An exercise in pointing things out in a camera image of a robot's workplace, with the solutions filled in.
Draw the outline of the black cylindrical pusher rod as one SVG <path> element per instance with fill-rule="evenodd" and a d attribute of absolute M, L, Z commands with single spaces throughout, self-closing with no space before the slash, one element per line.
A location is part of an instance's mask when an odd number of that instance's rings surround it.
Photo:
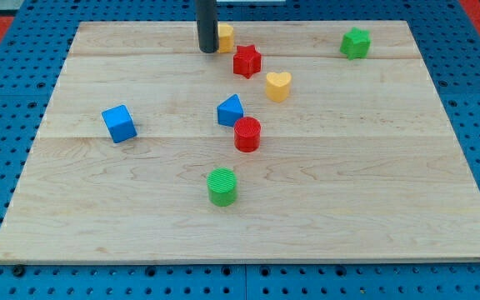
<path fill-rule="evenodd" d="M 217 1 L 195 0 L 194 4 L 199 49 L 215 53 L 219 48 Z"/>

